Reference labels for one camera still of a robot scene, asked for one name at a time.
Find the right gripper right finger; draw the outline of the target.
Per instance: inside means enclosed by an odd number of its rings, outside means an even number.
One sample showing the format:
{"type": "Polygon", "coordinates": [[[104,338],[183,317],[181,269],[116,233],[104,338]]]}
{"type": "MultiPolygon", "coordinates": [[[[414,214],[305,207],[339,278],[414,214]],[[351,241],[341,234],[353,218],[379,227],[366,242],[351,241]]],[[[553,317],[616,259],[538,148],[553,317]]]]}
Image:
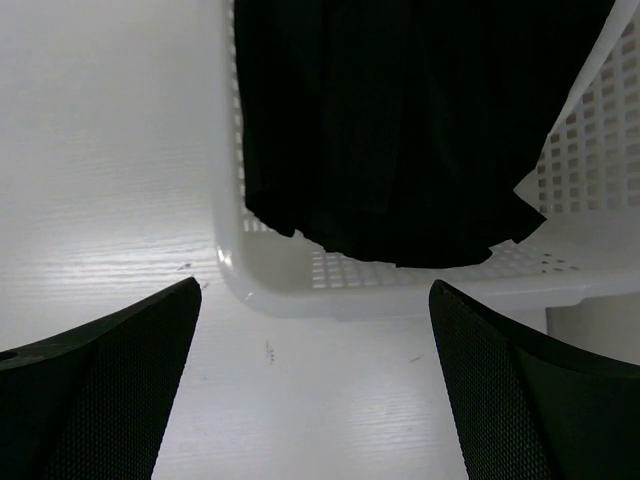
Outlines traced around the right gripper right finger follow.
{"type": "Polygon", "coordinates": [[[639,368],[437,280],[429,312],[471,479],[636,479],[639,368]]]}

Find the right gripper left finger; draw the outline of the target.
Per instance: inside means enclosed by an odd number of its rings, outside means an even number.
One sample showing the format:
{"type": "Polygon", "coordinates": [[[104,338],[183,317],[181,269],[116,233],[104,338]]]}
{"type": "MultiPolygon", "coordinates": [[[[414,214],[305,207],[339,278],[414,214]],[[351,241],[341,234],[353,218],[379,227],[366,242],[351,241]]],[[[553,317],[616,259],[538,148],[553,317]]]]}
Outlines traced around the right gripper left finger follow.
{"type": "Polygon", "coordinates": [[[201,308],[186,278],[1,354],[4,479],[149,479],[201,308]]]}

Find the black skirt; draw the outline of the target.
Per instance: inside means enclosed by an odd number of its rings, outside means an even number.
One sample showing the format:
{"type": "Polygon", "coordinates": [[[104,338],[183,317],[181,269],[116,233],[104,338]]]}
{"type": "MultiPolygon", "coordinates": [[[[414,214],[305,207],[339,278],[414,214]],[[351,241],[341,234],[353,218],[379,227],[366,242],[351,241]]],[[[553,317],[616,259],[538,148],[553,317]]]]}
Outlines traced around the black skirt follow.
{"type": "Polygon", "coordinates": [[[409,268],[486,261],[609,1],[238,1],[245,204],[284,236],[409,268]]]}

